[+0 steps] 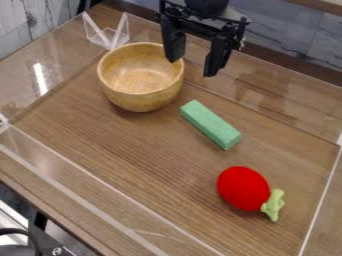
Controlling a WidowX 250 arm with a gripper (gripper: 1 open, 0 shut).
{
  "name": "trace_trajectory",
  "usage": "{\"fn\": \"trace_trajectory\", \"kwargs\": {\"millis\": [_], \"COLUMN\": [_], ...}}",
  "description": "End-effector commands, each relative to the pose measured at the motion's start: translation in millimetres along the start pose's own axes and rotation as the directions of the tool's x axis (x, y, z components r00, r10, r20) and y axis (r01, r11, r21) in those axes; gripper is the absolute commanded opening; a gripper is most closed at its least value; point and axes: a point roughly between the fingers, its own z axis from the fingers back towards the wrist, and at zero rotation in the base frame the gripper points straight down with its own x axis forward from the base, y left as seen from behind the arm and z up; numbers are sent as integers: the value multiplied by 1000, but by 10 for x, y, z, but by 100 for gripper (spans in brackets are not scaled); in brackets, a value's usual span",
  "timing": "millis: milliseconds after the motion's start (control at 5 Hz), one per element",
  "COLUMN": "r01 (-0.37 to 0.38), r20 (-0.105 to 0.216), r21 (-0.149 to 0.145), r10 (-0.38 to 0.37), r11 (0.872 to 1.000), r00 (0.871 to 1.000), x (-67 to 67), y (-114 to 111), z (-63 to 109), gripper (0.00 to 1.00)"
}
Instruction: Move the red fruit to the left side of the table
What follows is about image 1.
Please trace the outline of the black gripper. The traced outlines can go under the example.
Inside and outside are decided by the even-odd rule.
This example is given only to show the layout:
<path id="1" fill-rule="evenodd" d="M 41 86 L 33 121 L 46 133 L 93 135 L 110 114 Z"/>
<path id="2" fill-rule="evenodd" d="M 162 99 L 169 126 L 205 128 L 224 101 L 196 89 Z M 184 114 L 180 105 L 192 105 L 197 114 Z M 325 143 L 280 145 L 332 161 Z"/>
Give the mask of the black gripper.
<path id="1" fill-rule="evenodd" d="M 229 0 L 158 0 L 164 55 L 170 63 L 185 51 L 185 34 L 211 41 L 204 61 L 204 77 L 225 66 L 232 50 L 243 46 L 249 18 L 229 7 Z"/>

